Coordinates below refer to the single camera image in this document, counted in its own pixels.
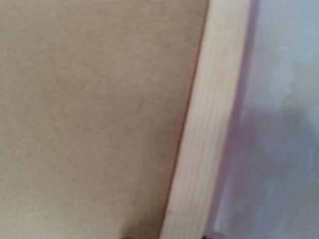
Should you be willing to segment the pink wooden picture frame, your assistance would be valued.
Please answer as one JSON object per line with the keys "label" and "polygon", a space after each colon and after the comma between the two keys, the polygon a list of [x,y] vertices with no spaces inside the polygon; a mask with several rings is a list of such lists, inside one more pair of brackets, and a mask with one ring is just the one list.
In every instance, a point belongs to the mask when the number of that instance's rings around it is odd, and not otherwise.
{"label": "pink wooden picture frame", "polygon": [[223,158],[236,126],[258,6],[257,0],[207,3],[161,239],[213,237],[207,226],[215,219],[224,187]]}

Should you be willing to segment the brown backing board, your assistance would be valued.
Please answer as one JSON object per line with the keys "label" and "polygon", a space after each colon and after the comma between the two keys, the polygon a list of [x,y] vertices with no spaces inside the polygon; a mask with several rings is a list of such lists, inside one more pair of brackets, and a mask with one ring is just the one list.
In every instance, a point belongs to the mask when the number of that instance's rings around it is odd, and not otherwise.
{"label": "brown backing board", "polygon": [[1,1],[1,238],[158,238],[206,6]]}

